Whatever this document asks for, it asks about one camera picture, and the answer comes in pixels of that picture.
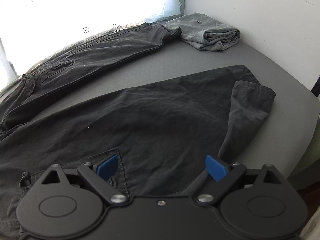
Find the translucent printed storage bag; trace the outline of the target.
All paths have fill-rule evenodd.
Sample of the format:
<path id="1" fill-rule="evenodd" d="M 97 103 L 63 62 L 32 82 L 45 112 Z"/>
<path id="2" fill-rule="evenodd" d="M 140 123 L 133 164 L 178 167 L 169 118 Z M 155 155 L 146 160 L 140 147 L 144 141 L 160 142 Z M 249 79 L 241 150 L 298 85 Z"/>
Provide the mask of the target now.
<path id="1" fill-rule="evenodd" d="M 184 12 L 184 0 L 1 0 L 1 87 L 66 46 Z"/>

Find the black cargo pants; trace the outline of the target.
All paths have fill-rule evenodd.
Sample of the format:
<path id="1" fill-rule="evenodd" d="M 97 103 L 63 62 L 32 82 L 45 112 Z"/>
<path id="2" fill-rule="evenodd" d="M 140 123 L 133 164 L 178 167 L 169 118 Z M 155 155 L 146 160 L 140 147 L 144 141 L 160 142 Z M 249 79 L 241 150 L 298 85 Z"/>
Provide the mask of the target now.
<path id="1" fill-rule="evenodd" d="M 131 87 L 36 116 L 81 86 L 161 49 L 180 28 L 143 24 L 63 50 L 21 77 L 1 102 L 1 235 L 23 233 L 16 207 L 52 164 L 115 155 L 109 183 L 127 196 L 177 196 L 211 154 L 230 163 L 270 114 L 275 92 L 230 66 Z"/>

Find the folded grey t-shirt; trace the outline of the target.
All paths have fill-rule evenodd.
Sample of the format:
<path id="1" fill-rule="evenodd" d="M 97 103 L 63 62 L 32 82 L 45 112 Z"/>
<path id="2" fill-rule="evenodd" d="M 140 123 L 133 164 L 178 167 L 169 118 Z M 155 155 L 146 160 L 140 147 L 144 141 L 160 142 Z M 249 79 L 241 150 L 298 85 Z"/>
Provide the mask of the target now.
<path id="1" fill-rule="evenodd" d="M 241 36 L 239 29 L 197 12 L 170 20 L 164 27 L 179 28 L 181 40 L 197 50 L 226 50 L 236 45 Z"/>

